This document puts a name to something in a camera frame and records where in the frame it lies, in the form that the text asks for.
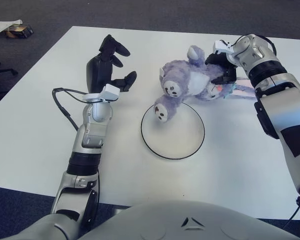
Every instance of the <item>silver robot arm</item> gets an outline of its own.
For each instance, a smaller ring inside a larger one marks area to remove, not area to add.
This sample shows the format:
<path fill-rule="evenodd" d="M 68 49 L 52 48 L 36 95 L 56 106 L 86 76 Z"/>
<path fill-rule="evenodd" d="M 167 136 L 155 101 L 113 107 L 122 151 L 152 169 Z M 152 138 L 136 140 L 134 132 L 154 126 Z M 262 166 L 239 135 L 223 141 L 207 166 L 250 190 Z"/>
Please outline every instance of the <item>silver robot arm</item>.
<path fill-rule="evenodd" d="M 128 92 L 137 78 L 137 73 L 133 71 L 124 79 L 111 79 L 113 65 L 123 66 L 114 53 L 125 57 L 130 55 L 111 35 L 104 38 L 99 51 L 86 66 L 89 93 L 64 88 L 55 88 L 52 91 L 57 106 L 77 133 L 51 214 L 19 234 L 5 238 L 7 240 L 75 240 L 78 239 L 80 229 L 90 230 L 94 224 L 99 203 L 99 189 L 94 188 L 99 181 L 98 167 L 102 147 L 108 123 L 113 115 L 110 102 L 116 101 L 120 92 Z M 87 105 L 83 110 L 83 124 L 79 128 L 56 98 L 57 92 L 70 90 L 85 94 L 81 102 Z"/>
<path fill-rule="evenodd" d="M 274 44 L 249 34 L 234 44 L 218 40 L 206 63 L 242 67 L 255 89 L 254 104 L 265 133 L 280 139 L 294 186 L 300 194 L 300 84 L 276 57 Z"/>

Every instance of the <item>robotic hand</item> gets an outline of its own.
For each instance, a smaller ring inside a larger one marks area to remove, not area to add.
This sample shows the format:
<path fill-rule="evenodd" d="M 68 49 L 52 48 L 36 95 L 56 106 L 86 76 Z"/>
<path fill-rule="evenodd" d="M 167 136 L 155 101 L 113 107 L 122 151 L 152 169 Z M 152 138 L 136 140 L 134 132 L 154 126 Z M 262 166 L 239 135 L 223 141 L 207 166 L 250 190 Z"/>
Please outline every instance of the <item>robotic hand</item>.
<path fill-rule="evenodd" d="M 277 59 L 274 44 L 263 36 L 249 34 L 234 44 L 216 41 L 206 64 L 226 69 L 215 84 L 236 79 L 236 67 L 242 67 L 255 89 L 254 107 L 264 132 L 280 139 L 294 186 L 300 194 L 300 84 L 287 73 Z M 300 196 L 296 200 L 300 207 Z"/>

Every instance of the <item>purple plush toy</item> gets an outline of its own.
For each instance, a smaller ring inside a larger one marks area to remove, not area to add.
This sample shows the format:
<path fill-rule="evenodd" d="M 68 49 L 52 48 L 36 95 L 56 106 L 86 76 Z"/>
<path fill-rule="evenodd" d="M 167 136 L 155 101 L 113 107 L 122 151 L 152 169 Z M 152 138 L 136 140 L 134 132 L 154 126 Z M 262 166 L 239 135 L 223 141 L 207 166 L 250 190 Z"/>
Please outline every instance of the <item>purple plush toy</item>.
<path fill-rule="evenodd" d="M 154 113 L 165 123 L 177 112 L 177 107 L 185 98 L 195 96 L 202 101 L 224 98 L 236 89 L 235 84 L 215 85 L 211 81 L 223 76 L 219 65 L 205 64 L 204 51 L 190 46 L 188 61 L 174 60 L 160 68 L 160 83 L 164 95 L 154 103 Z"/>

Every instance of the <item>plush toy foot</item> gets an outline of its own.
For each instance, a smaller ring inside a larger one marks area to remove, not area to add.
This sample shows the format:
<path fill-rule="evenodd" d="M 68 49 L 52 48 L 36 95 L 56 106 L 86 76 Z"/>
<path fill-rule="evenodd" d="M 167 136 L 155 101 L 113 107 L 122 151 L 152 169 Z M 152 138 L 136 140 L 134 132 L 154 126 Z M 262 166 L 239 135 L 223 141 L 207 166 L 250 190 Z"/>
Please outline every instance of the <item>plush toy foot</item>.
<path fill-rule="evenodd" d="M 168 111 L 161 103 L 154 105 L 154 113 L 160 122 L 165 123 L 168 120 Z"/>

